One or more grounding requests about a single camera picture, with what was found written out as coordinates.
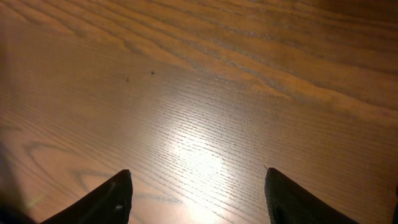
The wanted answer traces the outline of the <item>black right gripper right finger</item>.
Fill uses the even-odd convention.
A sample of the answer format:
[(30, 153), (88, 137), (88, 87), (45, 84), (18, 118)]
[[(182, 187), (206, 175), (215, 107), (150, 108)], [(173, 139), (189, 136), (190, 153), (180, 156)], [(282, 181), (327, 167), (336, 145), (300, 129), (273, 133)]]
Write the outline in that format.
[(271, 223), (355, 223), (273, 167), (267, 169), (264, 193)]

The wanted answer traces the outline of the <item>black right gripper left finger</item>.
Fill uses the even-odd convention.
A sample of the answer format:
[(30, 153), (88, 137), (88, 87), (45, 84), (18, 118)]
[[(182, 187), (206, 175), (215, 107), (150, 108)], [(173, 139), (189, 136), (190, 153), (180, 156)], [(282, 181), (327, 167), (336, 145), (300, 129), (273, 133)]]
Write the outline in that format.
[(124, 169), (42, 224), (128, 224), (132, 195), (131, 173)]

